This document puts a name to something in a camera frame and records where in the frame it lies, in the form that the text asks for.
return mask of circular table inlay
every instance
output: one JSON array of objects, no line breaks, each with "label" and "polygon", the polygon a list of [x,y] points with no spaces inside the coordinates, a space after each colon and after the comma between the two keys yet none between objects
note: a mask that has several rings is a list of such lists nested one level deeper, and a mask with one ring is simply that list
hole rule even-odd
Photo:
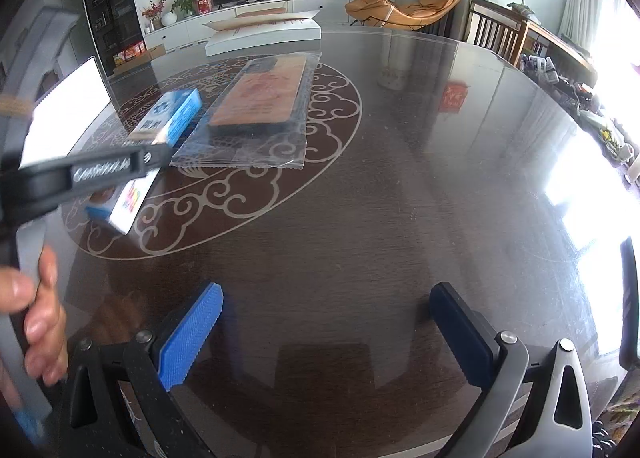
[{"label": "circular table inlay", "polygon": [[[82,150],[120,146],[162,93],[197,88],[203,106],[178,141],[176,147],[180,146],[249,59],[205,64],[147,88],[105,120]],[[361,114],[362,102],[353,83],[338,70],[319,64],[306,118],[302,169],[170,167],[156,179],[126,236],[89,220],[86,198],[62,207],[66,230],[82,250],[113,260],[162,256],[212,240],[258,218],[315,180],[347,147]]]}]

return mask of round white vase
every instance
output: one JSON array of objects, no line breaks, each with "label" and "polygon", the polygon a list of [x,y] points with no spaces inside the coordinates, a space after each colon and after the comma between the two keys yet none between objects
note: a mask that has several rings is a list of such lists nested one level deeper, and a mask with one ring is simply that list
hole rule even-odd
[{"label": "round white vase", "polygon": [[162,19],[160,20],[163,25],[169,26],[170,24],[174,24],[178,21],[178,16],[176,16],[173,12],[167,12]]}]

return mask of glossy tabletop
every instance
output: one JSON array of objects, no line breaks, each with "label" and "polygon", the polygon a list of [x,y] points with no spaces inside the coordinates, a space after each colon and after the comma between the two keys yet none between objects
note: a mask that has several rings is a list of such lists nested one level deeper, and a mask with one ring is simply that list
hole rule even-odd
[{"label": "glossy tabletop", "polygon": [[115,80],[120,115],[83,142],[126,134],[162,91],[211,101],[246,56],[295,50],[322,51],[303,170],[171,168],[123,238],[79,206],[56,216],[72,338],[128,340],[215,281],[222,316],[173,394],[217,456],[432,456],[478,397],[426,309],[449,281],[497,330],[571,338],[599,414],[623,377],[638,203],[491,52],[355,26],[224,59],[196,45]]}]

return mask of white tv cabinet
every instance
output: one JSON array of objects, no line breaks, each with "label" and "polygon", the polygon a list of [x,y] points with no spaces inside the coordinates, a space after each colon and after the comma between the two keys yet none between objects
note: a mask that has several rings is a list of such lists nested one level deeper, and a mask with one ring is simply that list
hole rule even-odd
[{"label": "white tv cabinet", "polygon": [[349,0],[267,0],[255,1],[245,5],[233,6],[214,10],[202,16],[193,16],[175,22],[145,35],[147,48],[153,48],[159,44],[164,44],[165,50],[174,50],[181,46],[190,45],[197,42],[207,42],[215,32],[206,23],[231,19],[238,14],[245,12],[255,12],[256,10],[267,10],[269,8],[286,7],[287,12],[305,12],[308,10],[319,10],[314,18],[317,22],[343,22],[347,24],[349,17],[344,9]]}]

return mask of red flower arrangement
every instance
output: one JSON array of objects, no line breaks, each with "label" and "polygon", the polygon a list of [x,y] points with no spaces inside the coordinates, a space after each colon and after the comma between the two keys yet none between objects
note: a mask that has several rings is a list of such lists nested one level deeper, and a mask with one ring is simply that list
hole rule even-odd
[{"label": "red flower arrangement", "polygon": [[149,8],[145,8],[142,11],[142,16],[147,18],[149,21],[153,21],[154,19],[158,19],[160,14],[162,14],[162,10],[164,9],[164,4],[166,0],[158,0],[157,3],[150,1],[151,6]]}]

